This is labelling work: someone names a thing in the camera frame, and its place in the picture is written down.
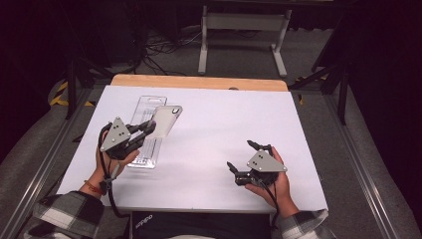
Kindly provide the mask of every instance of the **white table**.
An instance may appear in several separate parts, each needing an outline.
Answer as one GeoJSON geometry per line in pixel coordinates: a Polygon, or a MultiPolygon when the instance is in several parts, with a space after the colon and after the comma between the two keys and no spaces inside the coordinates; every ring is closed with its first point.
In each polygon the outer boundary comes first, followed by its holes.
{"type": "MultiPolygon", "coordinates": [[[[120,77],[150,79],[146,76],[120,77]]],[[[101,128],[116,116],[130,122],[141,96],[166,96],[167,104],[183,106],[183,113],[163,140],[154,169],[126,168],[114,181],[113,194],[118,208],[236,213],[273,211],[262,198],[237,186],[234,174],[226,164],[230,161],[239,170],[250,169],[246,162],[255,151],[247,145],[248,139],[270,143],[279,150],[289,169],[293,199],[301,210],[327,208],[288,92],[108,86],[58,193],[78,189],[89,178],[95,168],[94,155],[101,128]]],[[[109,205],[107,197],[103,197],[103,202],[109,205]]]]}

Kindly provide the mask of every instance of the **cable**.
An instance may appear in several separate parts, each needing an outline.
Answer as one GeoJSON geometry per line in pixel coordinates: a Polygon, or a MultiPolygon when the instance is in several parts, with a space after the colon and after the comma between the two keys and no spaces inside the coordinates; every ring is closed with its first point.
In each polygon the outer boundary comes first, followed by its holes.
{"type": "Polygon", "coordinates": [[[274,205],[276,206],[276,214],[274,214],[274,217],[273,217],[273,220],[272,220],[272,222],[271,222],[271,229],[277,229],[277,226],[276,226],[276,220],[277,220],[277,217],[279,216],[279,214],[280,214],[280,207],[279,207],[279,204],[277,204],[277,198],[274,196],[274,194],[271,192],[271,190],[270,190],[270,188],[268,188],[268,186],[266,185],[266,184],[264,184],[263,183],[263,181],[260,179],[259,181],[258,181],[259,183],[260,183],[260,185],[262,186],[262,187],[264,187],[264,189],[268,192],[268,194],[270,195],[270,197],[271,197],[271,199],[273,200],[273,202],[274,202],[274,205]]]}
{"type": "Polygon", "coordinates": [[[111,164],[111,162],[108,165],[108,170],[106,170],[106,163],[105,163],[105,159],[103,156],[103,153],[100,151],[100,147],[103,144],[103,134],[106,132],[106,130],[109,130],[111,128],[111,122],[109,124],[107,124],[105,127],[103,127],[100,136],[99,136],[99,146],[98,146],[98,151],[99,151],[99,155],[100,155],[100,162],[102,164],[102,168],[103,168],[103,172],[105,173],[105,180],[101,183],[101,185],[105,184],[105,189],[108,193],[108,199],[109,199],[109,203],[111,204],[111,208],[112,211],[114,212],[114,215],[118,218],[124,218],[124,217],[129,217],[129,214],[120,214],[120,212],[117,210],[117,207],[115,206],[115,202],[114,202],[114,197],[112,196],[112,181],[114,180],[114,178],[111,178],[111,176],[109,175],[109,166],[111,164]]]}

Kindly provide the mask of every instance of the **forearm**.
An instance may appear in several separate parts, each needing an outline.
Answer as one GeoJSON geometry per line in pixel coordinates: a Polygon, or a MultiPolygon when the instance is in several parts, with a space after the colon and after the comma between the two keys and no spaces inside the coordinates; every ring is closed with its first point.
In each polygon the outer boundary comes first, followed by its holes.
{"type": "MultiPolygon", "coordinates": [[[[71,238],[75,238],[75,235],[93,238],[97,234],[103,212],[104,206],[97,198],[80,191],[72,191],[43,198],[34,206],[33,215],[62,228],[62,234],[71,238]]],[[[27,234],[37,238],[55,238],[55,230],[54,227],[41,224],[27,234]]]]}
{"type": "Polygon", "coordinates": [[[334,239],[334,234],[322,225],[327,217],[327,210],[299,211],[286,218],[279,217],[272,239],[334,239]]]}
{"type": "Polygon", "coordinates": [[[277,204],[282,218],[288,218],[299,212],[299,208],[296,206],[290,195],[285,198],[278,198],[277,204]]]}

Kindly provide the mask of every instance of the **metal frame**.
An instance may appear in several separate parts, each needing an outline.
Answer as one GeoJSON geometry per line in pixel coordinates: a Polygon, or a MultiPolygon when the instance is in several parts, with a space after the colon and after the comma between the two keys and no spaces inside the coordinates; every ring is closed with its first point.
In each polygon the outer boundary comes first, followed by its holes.
{"type": "Polygon", "coordinates": [[[381,196],[378,193],[378,189],[372,180],[369,172],[363,165],[356,146],[354,145],[353,139],[345,125],[343,125],[337,116],[337,108],[333,96],[324,96],[325,103],[328,106],[329,112],[337,126],[337,129],[341,135],[344,145],[346,146],[349,154],[351,166],[356,173],[356,177],[359,180],[360,186],[365,194],[366,200],[372,213],[375,217],[376,223],[381,231],[383,238],[395,239],[400,238],[397,234],[394,226],[391,222],[390,217],[385,209],[385,205],[382,202],[381,196]]]}
{"type": "Polygon", "coordinates": [[[285,78],[287,76],[287,71],[280,50],[286,36],[291,14],[292,10],[287,10],[285,15],[208,13],[207,6],[203,6],[202,46],[199,56],[198,74],[205,75],[206,73],[208,29],[259,30],[280,32],[277,43],[272,44],[271,49],[279,75],[280,77],[285,78]]]}

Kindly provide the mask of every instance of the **metal bar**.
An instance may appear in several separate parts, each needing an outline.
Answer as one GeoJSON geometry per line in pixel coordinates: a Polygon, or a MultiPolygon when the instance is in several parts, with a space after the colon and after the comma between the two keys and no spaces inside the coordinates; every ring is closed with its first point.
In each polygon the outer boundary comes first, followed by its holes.
{"type": "Polygon", "coordinates": [[[342,125],[337,117],[337,109],[333,96],[324,95],[325,103],[328,106],[329,112],[332,115],[335,125],[342,137],[343,143],[347,148],[351,166],[356,173],[357,179],[359,180],[360,186],[362,187],[363,193],[365,194],[366,200],[372,213],[375,217],[376,223],[382,233],[383,238],[393,239],[400,238],[394,229],[394,226],[389,218],[387,211],[385,210],[384,203],[378,193],[378,190],[370,176],[369,172],[363,165],[360,156],[357,152],[357,148],[354,145],[353,139],[346,126],[342,125]]]}
{"type": "Polygon", "coordinates": [[[72,125],[78,118],[85,102],[87,101],[89,95],[91,93],[90,89],[83,89],[79,98],[79,104],[73,113],[72,117],[62,124],[58,135],[56,136],[52,146],[50,147],[47,155],[44,157],[40,167],[38,168],[35,176],[33,177],[32,181],[29,183],[27,190],[24,193],[21,201],[19,202],[18,206],[16,207],[13,215],[11,216],[9,222],[7,223],[6,227],[4,228],[0,238],[16,238],[18,235],[18,231],[29,215],[32,210],[32,206],[35,203],[41,189],[46,182],[46,179],[55,163],[56,155],[60,152],[65,138],[68,135],[72,125]]]}

